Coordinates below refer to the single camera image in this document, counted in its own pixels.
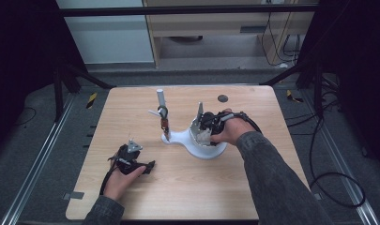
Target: wooden table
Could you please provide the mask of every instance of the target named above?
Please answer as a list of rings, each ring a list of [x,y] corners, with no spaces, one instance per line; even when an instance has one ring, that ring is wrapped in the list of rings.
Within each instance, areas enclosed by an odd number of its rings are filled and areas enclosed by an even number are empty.
[[[162,142],[160,119],[148,112],[159,106],[156,92],[159,88],[164,91],[172,130],[189,127],[200,101],[205,112],[217,113],[226,108],[243,111],[307,184],[275,93],[269,86],[114,88],[106,100],[75,187],[75,191],[84,192],[84,197],[70,200],[67,218],[85,218],[109,169],[107,158],[129,139],[144,148],[138,161],[156,160],[156,166],[151,174],[139,177],[122,199],[126,207],[123,219],[258,218],[243,159],[234,146],[228,144],[219,157],[202,160],[183,146]],[[219,95],[227,96],[228,101],[218,102]]]

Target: wall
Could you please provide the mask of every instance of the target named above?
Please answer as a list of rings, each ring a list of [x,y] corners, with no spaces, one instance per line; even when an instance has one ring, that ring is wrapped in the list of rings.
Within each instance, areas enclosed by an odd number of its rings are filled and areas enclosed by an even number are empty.
[[[141,0],[57,0],[60,8],[142,7]],[[154,63],[145,17],[66,18],[87,65]]]

